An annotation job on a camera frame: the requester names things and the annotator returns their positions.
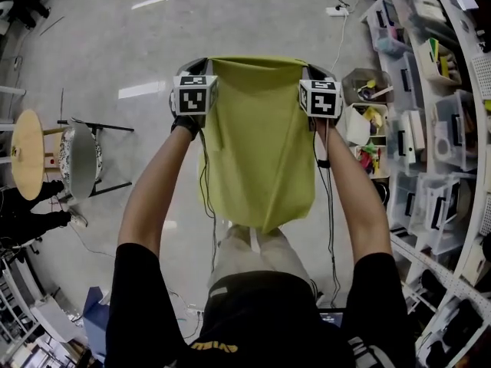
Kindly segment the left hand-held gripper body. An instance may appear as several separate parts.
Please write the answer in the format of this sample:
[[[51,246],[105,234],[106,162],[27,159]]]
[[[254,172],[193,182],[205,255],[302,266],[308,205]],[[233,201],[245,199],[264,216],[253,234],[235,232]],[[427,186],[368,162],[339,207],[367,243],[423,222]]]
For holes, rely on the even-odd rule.
[[[219,80],[210,59],[205,75],[191,75],[188,64],[173,77],[170,109],[174,116],[205,116],[218,99]]]

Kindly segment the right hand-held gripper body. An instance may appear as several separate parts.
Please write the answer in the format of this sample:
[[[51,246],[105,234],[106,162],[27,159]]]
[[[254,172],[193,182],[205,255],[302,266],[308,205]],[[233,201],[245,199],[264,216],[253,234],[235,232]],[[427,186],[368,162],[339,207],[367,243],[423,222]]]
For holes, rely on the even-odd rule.
[[[332,120],[335,125],[341,118],[341,83],[332,75],[327,80],[310,80],[307,65],[298,82],[298,103],[310,129],[315,128],[315,119]]]

